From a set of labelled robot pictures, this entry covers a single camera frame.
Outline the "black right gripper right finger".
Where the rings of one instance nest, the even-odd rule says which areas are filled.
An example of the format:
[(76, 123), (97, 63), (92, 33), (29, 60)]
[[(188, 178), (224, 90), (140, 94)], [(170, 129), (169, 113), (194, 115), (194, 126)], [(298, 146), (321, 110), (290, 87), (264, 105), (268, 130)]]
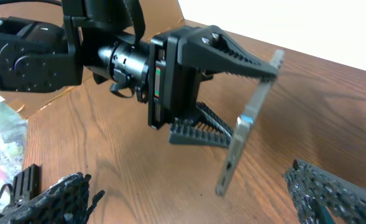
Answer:
[(366, 189), (301, 159), (283, 176), (300, 223), (366, 223)]

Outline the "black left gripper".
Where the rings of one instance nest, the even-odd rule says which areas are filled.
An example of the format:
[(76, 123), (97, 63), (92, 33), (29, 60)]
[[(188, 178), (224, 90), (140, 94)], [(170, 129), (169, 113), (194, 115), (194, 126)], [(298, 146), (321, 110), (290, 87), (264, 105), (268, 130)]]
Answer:
[(148, 124), (171, 124), (169, 143), (228, 147), (233, 129), (196, 102), (201, 70), (269, 81), (278, 69), (248, 53), (218, 26), (173, 29), (150, 41)]

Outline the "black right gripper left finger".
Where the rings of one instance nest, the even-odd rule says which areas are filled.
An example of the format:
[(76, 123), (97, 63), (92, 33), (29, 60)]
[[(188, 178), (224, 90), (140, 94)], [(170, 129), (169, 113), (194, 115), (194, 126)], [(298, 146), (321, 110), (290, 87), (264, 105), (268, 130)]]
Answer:
[(100, 190), (89, 202), (91, 175), (77, 172), (62, 177), (55, 185), (10, 212), (0, 214), (0, 224), (87, 223), (103, 198)]

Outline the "Galaxy S25 Ultra smartphone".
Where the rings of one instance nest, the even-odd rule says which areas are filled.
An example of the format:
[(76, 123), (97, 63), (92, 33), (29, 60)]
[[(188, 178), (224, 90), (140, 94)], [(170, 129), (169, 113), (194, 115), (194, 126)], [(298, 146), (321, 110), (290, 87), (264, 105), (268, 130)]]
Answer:
[(225, 196), (228, 190), (234, 171), (249, 139), (250, 132), (273, 84), (274, 81), (260, 81), (251, 99), (245, 105), (242, 114), (237, 117), (234, 134), (232, 135), (227, 156), (215, 187), (215, 194), (218, 197)]

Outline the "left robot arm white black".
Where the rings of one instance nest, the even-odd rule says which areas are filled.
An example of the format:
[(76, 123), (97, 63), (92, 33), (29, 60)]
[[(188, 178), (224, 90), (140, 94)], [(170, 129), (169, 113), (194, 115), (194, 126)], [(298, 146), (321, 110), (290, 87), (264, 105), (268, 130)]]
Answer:
[[(148, 124), (170, 125), (172, 144), (235, 146), (250, 130), (283, 63), (277, 50), (265, 62), (244, 50), (218, 26), (182, 26), (144, 42), (138, 1), (60, 1), (63, 25), (18, 17), (0, 18), (0, 90), (51, 93), (83, 81), (112, 81), (148, 106)], [(231, 128), (197, 100), (199, 86), (215, 74), (259, 81)]]

